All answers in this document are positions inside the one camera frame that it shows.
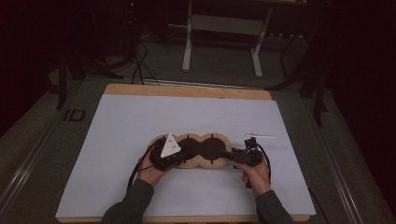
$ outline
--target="desk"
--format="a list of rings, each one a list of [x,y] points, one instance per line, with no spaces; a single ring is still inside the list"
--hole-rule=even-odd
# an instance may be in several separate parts
[[[157,116],[149,111],[158,112]],[[263,119],[252,119],[256,114],[264,114]],[[226,119],[229,116],[238,119],[230,122]],[[267,91],[111,84],[98,106],[56,217],[61,222],[99,221],[109,206],[122,199],[129,174],[144,152],[140,148],[147,147],[158,133],[180,135],[194,131],[203,135],[209,130],[224,133],[233,147],[243,146],[245,132],[275,134],[275,142],[258,140],[268,148],[272,187],[295,220],[308,220],[315,214],[276,102],[271,101]],[[156,187],[143,220],[255,221],[254,201],[240,182],[240,175],[231,164],[216,170],[173,169]],[[164,204],[172,206],[163,211]]]
[[[236,18],[225,18],[217,16],[198,15],[192,13],[192,0],[189,0],[188,19],[187,19],[187,43],[184,52],[182,70],[184,72],[190,71],[191,64],[191,32],[192,30],[206,30],[224,33],[234,33],[243,35],[256,35],[258,37],[257,43],[251,49],[251,57],[255,76],[262,77],[262,66],[259,60],[259,52],[264,40],[265,33],[268,27],[269,20],[271,19],[274,7],[273,4],[297,4],[307,5],[305,0],[297,2],[294,0],[261,0],[257,2],[268,3],[270,6],[266,9],[266,16],[263,21],[257,20],[243,20]]]

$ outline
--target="white triangle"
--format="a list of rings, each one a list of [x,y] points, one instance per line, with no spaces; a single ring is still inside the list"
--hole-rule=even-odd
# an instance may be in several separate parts
[[[161,153],[161,158],[168,157],[175,153],[178,153],[181,150],[181,147],[177,144],[175,137],[169,133],[166,138],[165,145],[163,146],[163,152]]]

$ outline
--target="white surface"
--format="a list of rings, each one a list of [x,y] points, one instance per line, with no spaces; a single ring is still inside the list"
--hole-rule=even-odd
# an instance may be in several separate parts
[[[233,147],[258,138],[272,166],[272,188],[291,215],[314,215],[276,102],[103,95],[56,217],[101,217],[122,200],[128,178],[160,134],[222,133]],[[146,217],[254,215],[255,203],[232,163],[221,169],[173,169],[155,188]]]

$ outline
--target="table leg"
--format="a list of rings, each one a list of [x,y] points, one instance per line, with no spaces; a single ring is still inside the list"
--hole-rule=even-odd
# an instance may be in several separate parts
[[[273,12],[273,8],[272,7],[268,8],[265,21],[262,23],[262,28],[260,29],[259,40],[257,42],[257,45],[254,49],[251,50],[251,58],[253,60],[254,73],[256,74],[257,78],[262,77],[262,66],[260,65],[260,60],[259,60],[259,51],[260,51],[260,47],[262,46],[262,41],[264,40],[265,32],[267,30],[268,22],[271,18],[272,12]]]
[[[191,61],[191,17],[192,17],[192,0],[189,0],[189,17],[187,18],[187,44],[184,51],[183,59],[183,72],[190,71],[190,61]]]

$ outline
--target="wire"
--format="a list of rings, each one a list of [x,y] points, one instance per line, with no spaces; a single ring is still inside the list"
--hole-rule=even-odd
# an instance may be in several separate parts
[[[314,194],[314,191],[312,191],[311,187],[309,187],[309,186],[307,186],[307,187],[308,187],[309,193],[312,195],[312,197],[314,198],[315,202],[317,202],[318,207],[319,207],[319,210],[320,210],[321,214],[323,215],[324,219],[326,220],[326,223],[327,223],[327,224],[330,224],[329,219],[327,219],[327,216],[326,216],[326,214],[324,213],[324,210],[323,210],[322,206],[320,205],[317,196],[315,196],[315,194]]]
[[[141,46],[143,46],[143,48],[145,49],[145,53],[143,54],[143,57],[141,58],[140,62],[139,62],[138,58],[136,57],[137,67],[136,67],[136,69],[134,70],[134,72],[133,72],[133,74],[132,74],[132,84],[134,84],[134,77],[135,77],[135,75],[136,75],[136,72],[139,71],[139,76],[140,76],[140,79],[141,79],[141,81],[142,81],[142,85],[144,85],[145,83],[144,83],[144,81],[143,81],[142,70],[141,70],[140,66],[141,66],[141,63],[145,60],[145,58],[146,58],[146,56],[147,56],[147,54],[148,54],[148,48],[146,47],[146,45],[144,45],[144,44],[143,44],[142,42],[140,42],[140,41],[137,41],[137,43],[140,44]]]
[[[126,191],[127,191],[127,192],[128,192],[128,190],[131,188],[132,183],[134,182],[134,176],[136,175],[136,173],[139,172],[139,171],[142,171],[142,170],[146,170],[146,169],[148,169],[148,168],[151,167],[151,166],[150,166],[150,167],[142,168],[142,169],[139,170],[139,167],[140,167],[140,165],[141,165],[141,162],[147,157],[147,155],[149,154],[149,152],[150,152],[154,147],[156,147],[157,144],[160,143],[160,141],[162,141],[162,138],[160,138],[160,139],[158,139],[157,141],[153,142],[153,143],[148,147],[148,149],[146,150],[145,154],[142,156],[142,158],[140,159],[140,161],[139,161],[139,162],[136,164],[136,166],[134,167],[134,170],[132,171],[131,176],[129,176],[128,185],[127,185],[127,188],[126,188]]]
[[[143,64],[143,67],[146,68],[146,71],[148,71],[150,77],[151,77],[152,79],[154,79],[154,80],[157,82],[157,84],[160,86],[160,82],[158,82],[158,79],[156,78],[157,72],[156,72],[154,69],[149,68],[149,67],[146,65],[146,63],[145,63],[144,61],[141,61],[141,63]]]
[[[150,165],[150,166],[148,166],[148,167],[145,167],[145,168],[142,168],[142,169],[140,169],[140,170],[137,170],[137,172],[147,170],[147,169],[149,169],[149,168],[151,168],[151,167],[153,167],[153,166],[154,166],[154,165]]]
[[[267,154],[264,151],[264,148],[262,148],[262,146],[260,146],[260,144],[256,144],[260,150],[262,151],[262,154],[264,155],[265,161],[267,162],[268,165],[268,178],[271,181],[271,163],[270,163],[270,159],[268,158]]]

